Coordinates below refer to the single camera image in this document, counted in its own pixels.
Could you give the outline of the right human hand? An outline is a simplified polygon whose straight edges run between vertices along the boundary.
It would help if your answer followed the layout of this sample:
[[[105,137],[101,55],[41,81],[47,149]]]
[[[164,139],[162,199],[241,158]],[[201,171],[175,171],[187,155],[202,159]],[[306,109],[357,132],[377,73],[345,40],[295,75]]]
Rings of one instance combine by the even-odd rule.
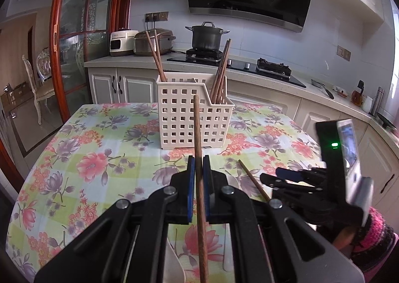
[[[333,246],[338,250],[346,248],[347,246],[351,245],[357,232],[358,228],[355,226],[348,226],[344,228],[333,241]]]

